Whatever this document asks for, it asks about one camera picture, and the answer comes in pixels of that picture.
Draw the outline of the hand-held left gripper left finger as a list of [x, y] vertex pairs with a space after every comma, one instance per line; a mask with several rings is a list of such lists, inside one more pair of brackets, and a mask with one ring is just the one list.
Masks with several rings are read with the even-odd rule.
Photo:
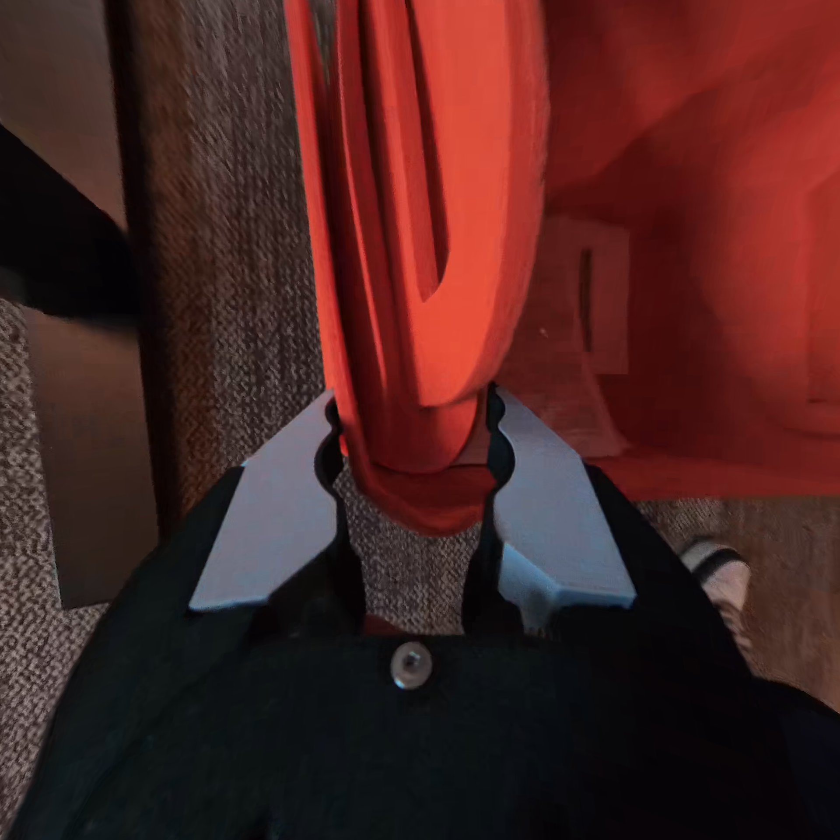
[[316, 604], [341, 624], [364, 622], [361, 560], [343, 499], [333, 390], [319, 395], [241, 465], [189, 608], [195, 613], [275, 606], [298, 624]]

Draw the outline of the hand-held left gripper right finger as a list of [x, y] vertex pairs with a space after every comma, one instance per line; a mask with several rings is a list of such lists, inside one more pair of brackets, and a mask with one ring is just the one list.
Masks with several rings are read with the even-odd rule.
[[486, 495], [463, 593], [463, 630], [546, 634], [562, 610], [637, 597], [583, 459], [506, 388], [487, 393]]

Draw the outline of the orange fabric bin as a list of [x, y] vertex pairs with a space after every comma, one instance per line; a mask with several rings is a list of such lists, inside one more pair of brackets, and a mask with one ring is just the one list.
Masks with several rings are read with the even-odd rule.
[[360, 490], [477, 522], [490, 381], [635, 500], [838, 494], [838, 2], [284, 2]]

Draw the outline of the metal desk leg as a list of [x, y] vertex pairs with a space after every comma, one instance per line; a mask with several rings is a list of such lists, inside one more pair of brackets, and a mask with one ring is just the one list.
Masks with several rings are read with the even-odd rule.
[[159, 540], [137, 336], [23, 314], [60, 602], [109, 602]]

